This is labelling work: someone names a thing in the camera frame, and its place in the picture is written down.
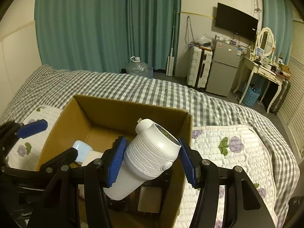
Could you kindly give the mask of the light blue earbuds case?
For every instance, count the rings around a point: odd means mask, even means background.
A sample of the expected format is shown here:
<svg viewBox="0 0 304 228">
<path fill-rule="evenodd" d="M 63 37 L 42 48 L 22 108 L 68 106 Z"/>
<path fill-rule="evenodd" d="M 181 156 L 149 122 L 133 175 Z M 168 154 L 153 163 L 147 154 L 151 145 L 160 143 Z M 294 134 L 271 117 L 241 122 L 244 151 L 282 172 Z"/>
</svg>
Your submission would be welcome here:
<svg viewBox="0 0 304 228">
<path fill-rule="evenodd" d="M 75 162 L 80 165 L 84 162 L 88 153 L 93 150 L 91 146 L 80 140 L 75 141 L 72 147 L 77 150 L 78 155 Z"/>
</svg>

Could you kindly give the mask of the white hair dryer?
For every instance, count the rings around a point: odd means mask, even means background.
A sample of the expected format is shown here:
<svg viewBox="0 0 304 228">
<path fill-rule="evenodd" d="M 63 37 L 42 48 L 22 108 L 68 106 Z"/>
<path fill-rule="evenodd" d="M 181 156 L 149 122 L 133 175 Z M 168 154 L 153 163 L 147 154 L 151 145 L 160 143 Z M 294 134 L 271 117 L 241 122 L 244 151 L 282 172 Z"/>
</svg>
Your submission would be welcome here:
<svg viewBox="0 0 304 228">
<path fill-rule="evenodd" d="M 107 197 L 116 201 L 168 170 L 181 148 L 171 133 L 150 119 L 140 120 L 135 131 L 137 135 L 126 147 L 115 183 L 104 188 Z"/>
</svg>

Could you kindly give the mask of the white power adapter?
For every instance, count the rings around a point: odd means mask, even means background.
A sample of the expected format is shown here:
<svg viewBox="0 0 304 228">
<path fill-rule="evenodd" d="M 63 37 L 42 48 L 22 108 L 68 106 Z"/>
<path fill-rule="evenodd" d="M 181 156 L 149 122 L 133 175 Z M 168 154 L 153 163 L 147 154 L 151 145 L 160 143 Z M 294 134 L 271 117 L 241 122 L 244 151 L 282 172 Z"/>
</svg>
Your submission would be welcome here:
<svg viewBox="0 0 304 228">
<path fill-rule="evenodd" d="M 141 186 L 138 211 L 143 213 L 160 213 L 162 189 L 160 187 Z"/>
</svg>

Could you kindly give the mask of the white floral quilt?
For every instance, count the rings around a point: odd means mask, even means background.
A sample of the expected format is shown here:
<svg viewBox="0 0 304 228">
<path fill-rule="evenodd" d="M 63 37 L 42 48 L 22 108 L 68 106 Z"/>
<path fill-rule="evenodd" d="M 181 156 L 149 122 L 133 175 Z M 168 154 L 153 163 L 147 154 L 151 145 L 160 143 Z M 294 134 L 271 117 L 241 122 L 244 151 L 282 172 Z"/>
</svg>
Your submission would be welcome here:
<svg viewBox="0 0 304 228">
<path fill-rule="evenodd" d="M 57 121 L 61 109 L 43 105 L 30 112 L 24 124 L 46 120 L 45 131 L 19 139 L 10 150 L 7 161 L 12 168 L 34 171 L 44 143 Z M 191 147 L 202 158 L 219 167 L 232 169 L 241 166 L 262 197 L 274 223 L 278 222 L 274 207 L 276 187 L 271 157 L 257 133 L 248 125 L 202 126 L 192 132 Z"/>
</svg>

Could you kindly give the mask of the brown cardboard box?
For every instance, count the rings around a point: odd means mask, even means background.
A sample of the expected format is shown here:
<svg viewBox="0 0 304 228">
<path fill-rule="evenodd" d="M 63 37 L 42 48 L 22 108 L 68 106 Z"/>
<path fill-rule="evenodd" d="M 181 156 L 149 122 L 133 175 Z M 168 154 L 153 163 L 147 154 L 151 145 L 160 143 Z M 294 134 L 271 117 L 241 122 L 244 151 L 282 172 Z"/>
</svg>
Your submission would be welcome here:
<svg viewBox="0 0 304 228">
<path fill-rule="evenodd" d="M 190 142 L 193 117 L 186 110 L 140 104 L 136 102 L 75 95 L 67 103 L 49 133 L 41 151 L 37 169 L 55 156 L 83 141 L 95 151 L 105 152 L 123 136 L 135 138 L 135 127 L 140 118 L 155 121 L 176 138 Z M 107 208 L 113 227 L 174 227 L 184 189 L 185 175 L 180 160 L 160 178 L 162 189 L 160 213 L 138 211 L 140 191 L 132 192 L 125 201 L 108 200 Z"/>
</svg>

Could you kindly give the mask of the dark suitcase beside table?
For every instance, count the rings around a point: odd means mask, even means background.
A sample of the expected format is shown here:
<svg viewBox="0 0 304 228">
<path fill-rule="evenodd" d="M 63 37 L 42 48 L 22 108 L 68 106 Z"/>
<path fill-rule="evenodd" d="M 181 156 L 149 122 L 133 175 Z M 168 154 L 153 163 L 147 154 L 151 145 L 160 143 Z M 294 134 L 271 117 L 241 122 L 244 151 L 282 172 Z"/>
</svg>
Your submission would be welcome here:
<svg viewBox="0 0 304 228">
<path fill-rule="evenodd" d="M 287 94 L 291 88 L 291 83 L 288 80 L 284 80 L 281 86 L 281 91 L 278 94 L 277 98 L 274 100 L 273 104 L 271 105 L 270 112 L 274 115 L 277 115 L 281 106 L 283 105 Z"/>
</svg>

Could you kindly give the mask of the clear water jug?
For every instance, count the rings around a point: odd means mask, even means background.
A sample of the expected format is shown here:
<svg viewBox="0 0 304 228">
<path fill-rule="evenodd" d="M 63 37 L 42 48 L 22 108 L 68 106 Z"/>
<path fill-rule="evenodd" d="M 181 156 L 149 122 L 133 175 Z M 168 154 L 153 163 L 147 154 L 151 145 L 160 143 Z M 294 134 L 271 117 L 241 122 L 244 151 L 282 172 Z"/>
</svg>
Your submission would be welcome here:
<svg viewBox="0 0 304 228">
<path fill-rule="evenodd" d="M 153 78 L 153 68 L 142 62 L 140 57 L 132 56 L 126 67 L 126 72 L 134 76 Z"/>
</svg>

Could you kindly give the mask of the blue laundry basket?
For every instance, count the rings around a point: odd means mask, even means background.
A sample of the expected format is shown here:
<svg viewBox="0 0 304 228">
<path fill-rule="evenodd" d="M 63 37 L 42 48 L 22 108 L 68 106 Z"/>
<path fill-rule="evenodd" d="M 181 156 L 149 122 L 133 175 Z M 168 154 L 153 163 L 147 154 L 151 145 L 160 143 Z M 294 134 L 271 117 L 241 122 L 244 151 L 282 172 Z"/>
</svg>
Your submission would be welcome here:
<svg viewBox="0 0 304 228">
<path fill-rule="evenodd" d="M 243 104 L 252 107 L 260 95 L 261 88 L 259 86 L 255 86 L 254 84 L 250 84 L 244 96 Z"/>
</svg>

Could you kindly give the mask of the large teal curtain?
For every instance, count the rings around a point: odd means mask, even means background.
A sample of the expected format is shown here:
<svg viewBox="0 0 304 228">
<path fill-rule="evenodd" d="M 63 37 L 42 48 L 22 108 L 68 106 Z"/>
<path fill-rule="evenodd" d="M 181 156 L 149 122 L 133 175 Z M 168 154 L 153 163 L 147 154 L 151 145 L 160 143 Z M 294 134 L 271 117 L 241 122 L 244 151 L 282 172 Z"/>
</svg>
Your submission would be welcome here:
<svg viewBox="0 0 304 228">
<path fill-rule="evenodd" d="M 139 57 L 156 70 L 176 52 L 181 0 L 36 0 L 42 64 L 118 73 Z"/>
</svg>

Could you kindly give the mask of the white dressing table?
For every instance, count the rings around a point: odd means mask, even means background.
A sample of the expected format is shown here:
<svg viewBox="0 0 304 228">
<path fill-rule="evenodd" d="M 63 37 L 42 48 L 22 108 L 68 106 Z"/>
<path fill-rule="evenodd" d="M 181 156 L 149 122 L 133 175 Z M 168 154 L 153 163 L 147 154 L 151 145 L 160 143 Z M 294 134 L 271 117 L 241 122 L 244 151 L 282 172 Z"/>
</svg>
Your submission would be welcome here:
<svg viewBox="0 0 304 228">
<path fill-rule="evenodd" d="M 260 101 L 262 102 L 263 99 L 266 97 L 266 94 L 268 92 L 268 89 L 270 87 L 271 83 L 276 84 L 277 86 L 277 91 L 276 93 L 271 96 L 271 100 L 269 105 L 266 108 L 266 112 L 269 113 L 272 104 L 276 100 L 276 98 L 279 96 L 281 90 L 282 90 L 282 84 L 284 79 L 280 76 L 278 76 L 275 72 L 268 70 L 266 67 L 263 67 L 262 65 L 258 65 L 254 61 L 251 61 L 248 57 L 242 56 L 240 60 L 240 74 L 239 74 L 239 80 L 237 82 L 237 87 L 233 91 L 235 94 L 241 85 L 242 79 L 243 79 L 243 73 L 244 70 L 249 69 L 250 70 L 250 75 L 248 79 L 246 80 L 247 84 L 245 85 L 244 92 L 242 93 L 240 100 L 238 101 L 238 104 L 241 104 L 243 102 L 243 99 L 245 98 L 247 89 L 249 88 L 250 84 L 257 84 L 260 88 L 262 88 L 263 84 L 267 84 L 264 92 L 262 93 L 262 97 Z"/>
</svg>

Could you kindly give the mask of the grey mini fridge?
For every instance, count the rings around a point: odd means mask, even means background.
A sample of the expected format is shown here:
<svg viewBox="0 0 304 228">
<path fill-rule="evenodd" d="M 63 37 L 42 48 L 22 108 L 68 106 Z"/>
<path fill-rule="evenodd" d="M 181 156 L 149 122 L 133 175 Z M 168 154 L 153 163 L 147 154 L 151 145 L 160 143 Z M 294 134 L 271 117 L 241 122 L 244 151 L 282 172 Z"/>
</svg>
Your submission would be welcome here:
<svg viewBox="0 0 304 228">
<path fill-rule="evenodd" d="M 216 41 L 205 91 L 227 97 L 240 63 L 242 49 Z"/>
</svg>

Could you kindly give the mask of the white suitcase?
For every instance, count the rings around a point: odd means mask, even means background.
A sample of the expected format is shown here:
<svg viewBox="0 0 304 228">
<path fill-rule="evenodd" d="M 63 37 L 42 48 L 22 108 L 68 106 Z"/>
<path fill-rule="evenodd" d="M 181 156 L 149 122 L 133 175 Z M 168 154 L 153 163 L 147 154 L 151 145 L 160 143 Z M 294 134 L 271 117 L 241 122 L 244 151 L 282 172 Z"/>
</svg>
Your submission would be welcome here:
<svg viewBox="0 0 304 228">
<path fill-rule="evenodd" d="M 194 88 L 206 87 L 212 62 L 212 49 L 193 46 L 190 48 L 190 61 L 187 72 L 187 84 Z"/>
</svg>

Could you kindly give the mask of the white oval vanity mirror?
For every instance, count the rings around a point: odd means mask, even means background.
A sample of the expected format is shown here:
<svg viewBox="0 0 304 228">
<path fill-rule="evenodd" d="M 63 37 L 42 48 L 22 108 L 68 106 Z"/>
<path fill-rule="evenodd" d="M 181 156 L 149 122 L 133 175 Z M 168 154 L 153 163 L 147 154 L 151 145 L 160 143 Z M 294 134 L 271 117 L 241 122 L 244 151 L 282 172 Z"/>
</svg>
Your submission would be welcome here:
<svg viewBox="0 0 304 228">
<path fill-rule="evenodd" d="M 255 42 L 255 51 L 263 51 L 264 57 L 269 57 L 275 52 L 276 40 L 272 30 L 269 27 L 264 27 L 257 34 Z"/>
</svg>

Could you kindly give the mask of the teal curtain by wardrobe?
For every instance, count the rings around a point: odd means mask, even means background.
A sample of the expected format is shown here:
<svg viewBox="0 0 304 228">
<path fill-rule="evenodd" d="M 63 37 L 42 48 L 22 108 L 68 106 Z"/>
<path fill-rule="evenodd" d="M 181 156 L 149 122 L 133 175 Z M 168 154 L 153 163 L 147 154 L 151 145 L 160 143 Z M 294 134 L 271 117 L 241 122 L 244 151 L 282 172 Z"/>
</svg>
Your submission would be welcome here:
<svg viewBox="0 0 304 228">
<path fill-rule="evenodd" d="M 275 57 L 282 56 L 284 64 L 288 64 L 292 37 L 293 11 L 289 0 L 263 0 L 263 27 L 272 30 L 276 40 Z"/>
</svg>

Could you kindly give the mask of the black wall television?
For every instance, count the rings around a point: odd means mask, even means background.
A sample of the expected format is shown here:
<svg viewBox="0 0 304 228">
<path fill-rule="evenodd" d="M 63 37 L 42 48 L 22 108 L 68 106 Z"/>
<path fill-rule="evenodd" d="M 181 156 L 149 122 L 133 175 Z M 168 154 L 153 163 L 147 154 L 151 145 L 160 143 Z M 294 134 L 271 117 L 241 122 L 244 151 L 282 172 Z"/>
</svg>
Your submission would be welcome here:
<svg viewBox="0 0 304 228">
<path fill-rule="evenodd" d="M 250 41 L 255 41 L 258 20 L 233 7 L 217 3 L 215 27 L 230 31 Z"/>
</svg>

